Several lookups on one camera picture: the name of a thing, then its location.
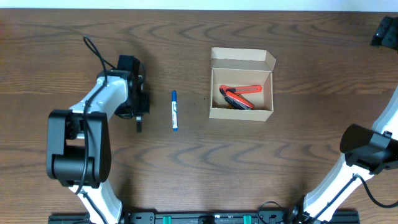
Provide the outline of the black cap whiteboard marker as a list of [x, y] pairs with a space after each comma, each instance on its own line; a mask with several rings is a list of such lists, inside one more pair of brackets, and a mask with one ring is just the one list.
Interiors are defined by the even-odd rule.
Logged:
[[142, 116], [136, 116], [136, 130], [138, 133], [142, 132]]

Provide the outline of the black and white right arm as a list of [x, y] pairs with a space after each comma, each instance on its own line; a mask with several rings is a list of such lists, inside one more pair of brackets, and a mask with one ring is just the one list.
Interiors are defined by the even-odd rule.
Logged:
[[328, 223], [360, 185], [383, 170], [397, 168], [397, 94], [372, 128], [350, 125], [340, 142], [340, 157], [328, 175], [294, 208], [290, 223]]

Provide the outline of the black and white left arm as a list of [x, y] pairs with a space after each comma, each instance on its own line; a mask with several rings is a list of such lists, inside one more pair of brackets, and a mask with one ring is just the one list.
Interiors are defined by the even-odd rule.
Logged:
[[49, 223], [130, 223], [130, 214], [108, 180], [112, 116], [135, 119], [149, 112], [146, 71], [139, 59], [120, 55], [116, 67], [101, 72], [93, 89], [67, 110], [53, 110], [47, 129], [46, 171], [81, 200], [83, 215], [51, 215]]

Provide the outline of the open cardboard box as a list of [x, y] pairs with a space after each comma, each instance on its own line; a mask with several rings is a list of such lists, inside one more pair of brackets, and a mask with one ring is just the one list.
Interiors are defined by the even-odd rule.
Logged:
[[[211, 49], [210, 118], [267, 121], [274, 112], [272, 72], [276, 58], [267, 50], [213, 47]], [[259, 93], [238, 94], [253, 110], [234, 109], [219, 87], [261, 85]]]

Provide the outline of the black mounting rail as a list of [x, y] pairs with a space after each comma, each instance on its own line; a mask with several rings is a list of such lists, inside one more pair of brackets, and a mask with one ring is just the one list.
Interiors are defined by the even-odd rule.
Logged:
[[[287, 223], [287, 212], [282, 210], [263, 210], [259, 212], [241, 213], [131, 213], [129, 218], [121, 219], [121, 223], [129, 224], [243, 224], [243, 223]], [[51, 215], [49, 224], [91, 223], [89, 215]], [[338, 210], [328, 222], [332, 224], [360, 224], [357, 211]]]

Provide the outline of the blue cap whiteboard marker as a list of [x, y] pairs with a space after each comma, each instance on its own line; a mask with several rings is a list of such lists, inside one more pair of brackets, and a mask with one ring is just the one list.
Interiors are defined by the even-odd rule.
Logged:
[[178, 131], [178, 118], [177, 118], [177, 92], [172, 91], [172, 128], [174, 131]]

